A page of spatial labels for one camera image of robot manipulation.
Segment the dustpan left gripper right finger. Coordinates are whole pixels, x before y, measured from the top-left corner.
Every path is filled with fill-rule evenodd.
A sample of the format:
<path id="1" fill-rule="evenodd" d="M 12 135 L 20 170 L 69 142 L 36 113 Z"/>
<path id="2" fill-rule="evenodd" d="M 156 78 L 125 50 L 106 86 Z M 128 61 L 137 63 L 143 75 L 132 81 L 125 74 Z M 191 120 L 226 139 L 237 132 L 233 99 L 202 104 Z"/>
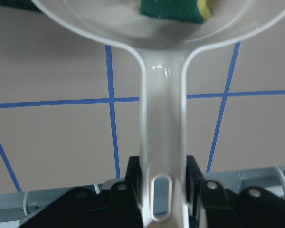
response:
<path id="1" fill-rule="evenodd" d="M 205 180 L 195 158 L 187 156 L 186 197 L 190 222 L 196 228 L 229 228 L 230 202 L 223 186 Z"/>

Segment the dustpan left gripper left finger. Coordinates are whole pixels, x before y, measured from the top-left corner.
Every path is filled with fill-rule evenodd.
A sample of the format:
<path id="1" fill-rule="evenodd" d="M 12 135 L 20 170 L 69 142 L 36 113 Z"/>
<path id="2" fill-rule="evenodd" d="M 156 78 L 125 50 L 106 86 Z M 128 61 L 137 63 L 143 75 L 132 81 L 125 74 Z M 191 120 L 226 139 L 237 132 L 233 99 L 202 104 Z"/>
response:
<path id="1" fill-rule="evenodd" d="M 143 226 L 139 209 L 141 169 L 138 156 L 128 160 L 124 180 L 115 183 L 110 189 L 110 227 L 141 228 Z"/>

